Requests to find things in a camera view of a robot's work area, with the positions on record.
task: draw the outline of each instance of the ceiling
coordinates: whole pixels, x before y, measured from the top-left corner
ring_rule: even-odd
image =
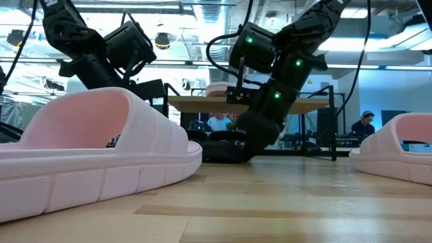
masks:
[[[169,33],[170,46],[168,50],[155,49],[158,60],[206,61],[203,55],[206,42],[221,34],[233,33],[244,21],[248,1],[246,0],[184,0],[182,4],[173,1],[91,1],[73,0],[78,11],[88,27],[95,29],[102,36],[116,29],[121,22],[123,8],[128,9],[134,19],[152,41],[159,32]],[[314,1],[305,0],[254,0],[250,21],[277,32],[290,23],[295,16],[301,14],[305,6]],[[6,36],[12,30],[25,30],[30,21],[29,10],[25,6],[31,0],[7,0],[0,3],[0,64],[8,70],[10,63],[2,58],[14,57],[16,47],[6,41]],[[365,0],[352,0],[342,14],[343,19],[338,25],[333,37],[364,38],[366,19]],[[377,36],[391,37],[402,31],[403,23],[419,12],[416,1],[378,1],[372,0],[373,25],[372,32]],[[235,39],[226,40],[212,47],[211,53],[216,61],[227,61],[229,51]],[[415,65],[424,60],[420,51],[409,51],[409,47],[386,49],[380,52],[369,51],[364,64],[369,65]],[[356,64],[359,52],[341,51],[339,49],[326,51],[328,63]],[[67,59],[68,57],[49,46],[41,21],[36,21],[33,33],[26,43],[22,58],[26,59]],[[198,67],[192,65],[170,66],[170,70],[145,67],[135,79],[151,80],[162,78],[164,82],[179,85],[185,80],[193,87],[204,87],[209,82],[226,79],[224,75],[210,72],[207,65]],[[59,84],[67,85],[69,78],[58,76],[59,65],[51,63],[19,63],[8,84],[11,91],[16,92],[51,92],[44,86],[44,80],[49,79]]]

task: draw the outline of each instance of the metal frame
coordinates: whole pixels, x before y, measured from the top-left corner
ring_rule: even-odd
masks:
[[[168,91],[172,90],[177,96],[180,96],[180,94],[171,86],[170,84],[164,84],[166,95],[163,97],[163,115],[165,117],[168,117]],[[192,96],[192,93],[195,90],[203,90],[201,88],[193,88],[190,91],[190,94]],[[300,93],[300,95],[309,95],[307,98],[311,98],[314,96],[327,96],[329,95],[329,106],[330,106],[330,116],[332,119],[330,120],[330,128],[329,132],[331,134],[330,137],[330,151],[308,151],[306,149],[305,143],[306,143],[306,118],[305,114],[300,115],[300,123],[301,123],[301,134],[302,134],[302,147],[299,151],[289,151],[289,150],[264,150],[259,155],[272,155],[272,156],[303,156],[303,157],[330,157],[332,161],[335,161],[338,156],[340,157],[347,157],[349,152],[346,151],[336,151],[336,135],[335,135],[335,102],[334,102],[334,95],[341,95],[343,102],[345,102],[345,94],[342,93],[334,93],[333,86],[329,85],[321,90],[318,90],[317,92],[309,93],[309,92],[303,92]],[[344,130],[345,130],[345,110],[343,110],[343,116],[344,116]],[[180,125],[183,125],[183,113],[180,113]]]

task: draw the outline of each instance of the pink slide sandal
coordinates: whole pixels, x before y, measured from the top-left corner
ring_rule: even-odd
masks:
[[[183,128],[129,90],[65,95],[40,109],[21,141],[0,144],[0,222],[179,182],[201,160]]]
[[[401,140],[432,143],[432,114],[398,115],[350,153],[359,171],[432,185],[432,154],[406,152]]]
[[[224,97],[227,87],[228,82],[212,82],[205,88],[205,96]]]

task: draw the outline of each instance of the computer monitor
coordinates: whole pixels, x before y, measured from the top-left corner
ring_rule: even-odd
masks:
[[[381,121],[383,123],[383,126],[387,122],[390,122],[390,120],[393,119],[393,117],[400,114],[410,113],[410,112],[411,111],[381,111]]]

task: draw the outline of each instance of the green led light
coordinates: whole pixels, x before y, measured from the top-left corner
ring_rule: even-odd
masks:
[[[301,59],[297,59],[297,61],[296,61],[296,66],[300,66],[300,65],[302,65],[302,62],[303,62],[303,60],[301,60]]]
[[[278,98],[280,98],[281,97],[281,93],[278,91],[278,92],[276,92],[275,93],[275,99],[278,99]]]

